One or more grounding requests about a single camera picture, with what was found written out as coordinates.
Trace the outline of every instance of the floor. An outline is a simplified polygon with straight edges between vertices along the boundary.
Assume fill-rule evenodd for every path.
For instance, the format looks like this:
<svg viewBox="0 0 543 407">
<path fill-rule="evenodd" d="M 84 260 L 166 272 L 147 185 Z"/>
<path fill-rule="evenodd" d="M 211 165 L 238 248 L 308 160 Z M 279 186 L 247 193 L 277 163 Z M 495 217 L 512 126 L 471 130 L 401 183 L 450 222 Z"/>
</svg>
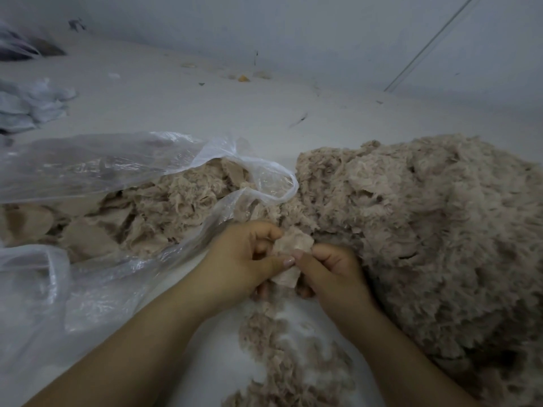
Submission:
<svg viewBox="0 0 543 407">
<path fill-rule="evenodd" d="M 541 162 L 542 126 L 527 119 L 370 90 L 348 95 L 321 88 L 318 81 L 303 82 L 279 74 L 266 80 L 255 77 L 254 68 L 86 34 L 57 37 L 67 57 L 0 63 L 4 78 L 25 82 L 50 77 L 56 85 L 75 87 L 79 92 L 69 103 L 68 117 L 14 136 L 15 145 L 90 133 L 178 131 L 208 138 L 231 132 L 247 138 L 258 155 L 293 169 L 301 151 L 321 146 L 354 148 L 372 139 L 390 144 L 463 133 Z M 250 82 L 237 81 L 242 74 Z M 156 287 L 155 294 L 194 265 L 188 263 L 173 272 Z M 164 404 L 220 405 L 221 398 L 244 387 L 251 376 L 262 374 L 237 346 L 242 314 L 242 309 L 234 309 L 202 328 L 187 351 L 184 374 L 177 378 Z M 311 334 L 340 341 L 355 359 L 358 392 L 354 405 L 382 405 L 363 358 L 315 303 L 290 303 L 288 318 L 295 325 L 311 320 Z M 29 395 L 65 368 L 51 366 L 41 371 L 28 388 Z"/>
</svg>

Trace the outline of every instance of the hand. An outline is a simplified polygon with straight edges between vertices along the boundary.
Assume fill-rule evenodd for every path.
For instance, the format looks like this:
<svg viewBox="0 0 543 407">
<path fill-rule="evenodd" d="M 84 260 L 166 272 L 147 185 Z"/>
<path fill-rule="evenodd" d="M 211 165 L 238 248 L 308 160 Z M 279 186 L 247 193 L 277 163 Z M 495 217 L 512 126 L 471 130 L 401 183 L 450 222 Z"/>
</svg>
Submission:
<svg viewBox="0 0 543 407">
<path fill-rule="evenodd" d="M 248 298 L 259 285 L 294 265 L 290 256 L 269 256 L 282 230 L 264 221 L 229 226 L 186 277 L 209 317 Z"/>
<path fill-rule="evenodd" d="M 316 244 L 312 254 L 296 250 L 293 256 L 324 312 L 350 338 L 354 323 L 377 310 L 355 253 L 332 244 Z M 307 291 L 300 294 L 308 296 Z"/>
</svg>

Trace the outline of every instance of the fingernail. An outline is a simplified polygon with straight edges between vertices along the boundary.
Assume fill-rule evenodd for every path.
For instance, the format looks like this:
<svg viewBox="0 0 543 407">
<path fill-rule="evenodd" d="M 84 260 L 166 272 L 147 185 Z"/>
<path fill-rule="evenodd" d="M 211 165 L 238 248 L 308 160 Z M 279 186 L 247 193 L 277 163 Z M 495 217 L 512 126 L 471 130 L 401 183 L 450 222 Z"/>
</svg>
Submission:
<svg viewBox="0 0 543 407">
<path fill-rule="evenodd" d="M 295 262 L 294 257 L 289 257 L 288 259 L 283 261 L 283 267 L 285 267 L 286 269 L 289 269 L 294 265 L 294 262 Z"/>
<path fill-rule="evenodd" d="M 302 250 L 295 249 L 295 250 L 292 252 L 292 256 L 293 256 L 296 260 L 301 259 L 301 258 L 302 258 L 302 255 L 303 255 L 303 251 L 302 251 Z"/>
</svg>

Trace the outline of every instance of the person's left hand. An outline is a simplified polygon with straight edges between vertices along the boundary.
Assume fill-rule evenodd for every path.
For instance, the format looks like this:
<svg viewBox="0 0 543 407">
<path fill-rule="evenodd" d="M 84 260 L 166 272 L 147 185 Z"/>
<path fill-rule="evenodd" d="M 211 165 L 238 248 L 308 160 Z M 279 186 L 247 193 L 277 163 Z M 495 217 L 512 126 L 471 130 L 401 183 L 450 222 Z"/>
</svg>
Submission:
<svg viewBox="0 0 543 407">
<path fill-rule="evenodd" d="M 250 221 L 229 226 L 213 242 L 205 258 L 185 277 L 205 316 L 240 303 L 266 280 L 292 267 L 293 257 L 266 257 L 282 235 L 271 223 Z"/>
</svg>

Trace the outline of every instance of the person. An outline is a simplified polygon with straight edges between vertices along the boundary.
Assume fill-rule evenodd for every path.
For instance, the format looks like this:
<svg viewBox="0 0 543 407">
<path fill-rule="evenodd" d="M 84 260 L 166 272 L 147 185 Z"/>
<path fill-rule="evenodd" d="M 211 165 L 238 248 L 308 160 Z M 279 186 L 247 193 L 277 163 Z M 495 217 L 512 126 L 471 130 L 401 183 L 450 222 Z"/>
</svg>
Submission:
<svg viewBox="0 0 543 407">
<path fill-rule="evenodd" d="M 228 227 L 205 258 L 25 407 L 147 407 L 174 372 L 205 320 L 247 299 L 296 264 L 324 312 L 362 353 L 388 407 L 479 404 L 434 366 L 377 308 L 347 248 L 316 244 L 312 253 L 266 255 L 282 231 L 252 221 Z"/>
</svg>

